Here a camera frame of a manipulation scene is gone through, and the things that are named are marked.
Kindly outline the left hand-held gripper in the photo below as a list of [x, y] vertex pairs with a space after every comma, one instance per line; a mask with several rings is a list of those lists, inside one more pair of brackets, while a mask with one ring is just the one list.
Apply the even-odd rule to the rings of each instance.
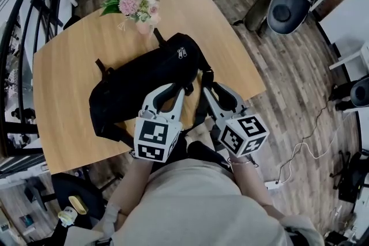
[[[169, 99], [175, 96], [171, 119], [157, 116]], [[134, 154], [137, 158], [165, 163], [174, 149], [182, 131], [180, 119], [185, 96], [184, 88], [176, 91], [176, 84], [162, 85], [148, 93], [135, 120]]]

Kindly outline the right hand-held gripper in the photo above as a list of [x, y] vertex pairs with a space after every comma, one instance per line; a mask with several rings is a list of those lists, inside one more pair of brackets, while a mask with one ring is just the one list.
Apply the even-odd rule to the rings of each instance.
[[[245, 109], [242, 97], [224, 84], [213, 82], [202, 88], [211, 116], [220, 130], [220, 144], [235, 157], [256, 152], [269, 136], [269, 130], [258, 113]], [[228, 115], [228, 111], [239, 112]]]

